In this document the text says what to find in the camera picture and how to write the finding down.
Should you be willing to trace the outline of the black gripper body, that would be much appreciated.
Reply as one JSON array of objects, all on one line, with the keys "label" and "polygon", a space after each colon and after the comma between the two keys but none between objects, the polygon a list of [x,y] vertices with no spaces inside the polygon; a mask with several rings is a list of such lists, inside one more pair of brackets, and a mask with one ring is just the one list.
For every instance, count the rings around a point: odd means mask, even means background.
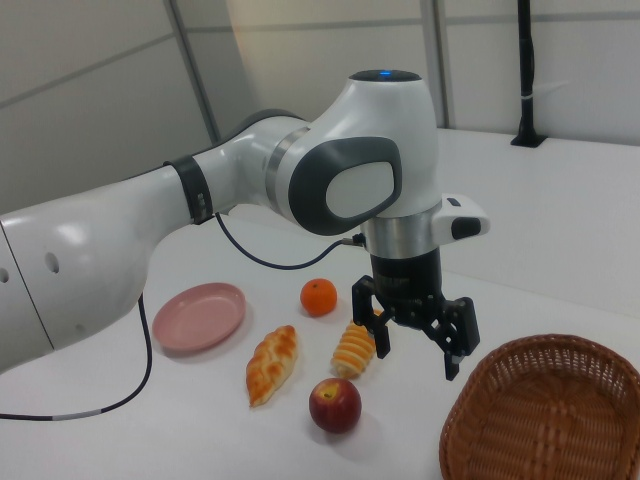
[{"label": "black gripper body", "polygon": [[426,254],[387,259],[371,257],[374,295],[383,307],[382,320],[368,319],[368,329],[384,325],[395,308],[395,320],[404,326],[423,330],[445,330],[442,318],[441,258],[438,249]]}]

